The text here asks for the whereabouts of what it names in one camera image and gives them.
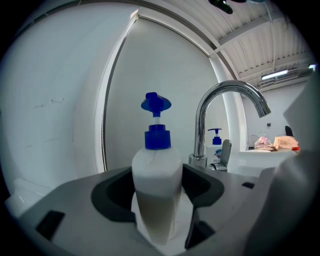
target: orange cloth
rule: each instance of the orange cloth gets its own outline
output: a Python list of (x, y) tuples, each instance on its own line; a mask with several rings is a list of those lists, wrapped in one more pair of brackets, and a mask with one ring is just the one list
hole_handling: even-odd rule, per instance
[(291, 136), (275, 137), (273, 145), (275, 150), (291, 150), (299, 146), (296, 139)]

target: white sink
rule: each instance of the white sink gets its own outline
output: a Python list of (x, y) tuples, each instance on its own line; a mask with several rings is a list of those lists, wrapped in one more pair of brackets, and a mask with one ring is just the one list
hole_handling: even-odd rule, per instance
[(277, 167), (285, 159), (296, 155), (292, 150), (231, 152), (228, 173), (259, 177), (263, 169)]

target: faucet spout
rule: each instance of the faucet spout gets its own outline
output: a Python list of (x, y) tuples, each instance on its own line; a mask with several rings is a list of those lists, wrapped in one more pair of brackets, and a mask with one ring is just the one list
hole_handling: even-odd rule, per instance
[(271, 113), (261, 92), (252, 85), (238, 80), (223, 81), (216, 84), (205, 93), (198, 105), (195, 117), (194, 151), (193, 155), (189, 157), (189, 164), (206, 166), (207, 159), (204, 156), (206, 112), (210, 103), (218, 95), (225, 92), (236, 92), (247, 96), (253, 102), (260, 118)]

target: blue pump head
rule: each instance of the blue pump head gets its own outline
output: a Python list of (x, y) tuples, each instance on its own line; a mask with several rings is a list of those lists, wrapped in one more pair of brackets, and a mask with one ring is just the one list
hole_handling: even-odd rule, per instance
[(164, 150), (171, 148), (170, 131), (166, 130), (164, 124), (159, 124), (160, 113), (171, 107), (171, 102), (158, 95), (156, 92), (149, 92), (145, 95), (145, 100), (141, 108), (150, 111), (155, 118), (155, 123), (149, 125), (149, 131), (144, 133), (144, 144), (148, 150)]
[(212, 131), (212, 130), (215, 130), (215, 137), (212, 139), (212, 144), (213, 145), (221, 145), (222, 140), (218, 136), (218, 132), (219, 132), (219, 130), (222, 130), (222, 129), (221, 128), (213, 128), (213, 129), (209, 129), (208, 131)]

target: white bottle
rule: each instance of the white bottle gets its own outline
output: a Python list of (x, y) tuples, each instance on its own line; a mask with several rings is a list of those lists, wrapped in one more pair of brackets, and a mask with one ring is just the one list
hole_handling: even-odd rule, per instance
[(171, 107), (155, 92), (146, 94), (141, 104), (153, 112), (154, 125), (145, 135), (145, 148), (132, 160), (132, 176), (139, 211), (152, 242), (165, 245), (175, 235), (175, 222), (181, 194), (182, 158), (171, 147), (170, 131), (159, 124), (160, 112)]
[(218, 136), (219, 130), (221, 128), (213, 128), (208, 131), (215, 130), (215, 137), (212, 139), (212, 144), (206, 146), (206, 157), (207, 165), (220, 163), (221, 153), (222, 153), (222, 141)]

